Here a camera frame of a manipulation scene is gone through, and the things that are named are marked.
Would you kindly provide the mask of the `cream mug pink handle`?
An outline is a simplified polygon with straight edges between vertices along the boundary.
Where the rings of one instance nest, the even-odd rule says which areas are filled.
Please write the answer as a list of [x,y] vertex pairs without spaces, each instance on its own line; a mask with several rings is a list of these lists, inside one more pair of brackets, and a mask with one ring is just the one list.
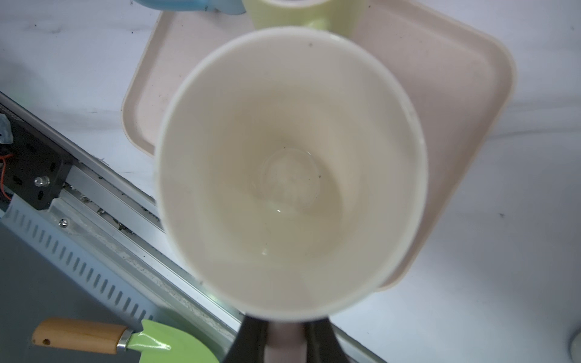
[[269,322],[264,362],[307,362],[305,323],[379,288],[427,201],[405,90],[359,45],[307,27],[257,30],[205,57],[154,157],[171,248],[214,296]]

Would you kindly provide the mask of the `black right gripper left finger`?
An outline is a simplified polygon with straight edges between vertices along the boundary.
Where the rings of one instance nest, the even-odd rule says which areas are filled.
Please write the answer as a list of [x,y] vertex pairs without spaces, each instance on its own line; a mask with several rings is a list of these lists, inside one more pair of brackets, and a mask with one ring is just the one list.
[[222,363],[264,363],[269,322],[245,316]]

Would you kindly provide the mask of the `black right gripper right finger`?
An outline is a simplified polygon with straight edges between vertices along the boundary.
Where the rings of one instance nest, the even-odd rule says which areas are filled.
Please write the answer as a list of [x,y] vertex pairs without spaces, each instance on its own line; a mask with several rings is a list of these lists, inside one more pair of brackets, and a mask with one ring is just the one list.
[[348,363],[328,318],[305,323],[307,363]]

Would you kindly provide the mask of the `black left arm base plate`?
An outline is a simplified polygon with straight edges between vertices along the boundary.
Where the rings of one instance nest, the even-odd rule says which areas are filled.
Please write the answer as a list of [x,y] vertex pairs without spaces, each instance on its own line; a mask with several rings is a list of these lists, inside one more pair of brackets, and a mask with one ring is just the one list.
[[28,123],[1,112],[1,156],[8,160],[1,186],[36,210],[59,197],[74,158]]

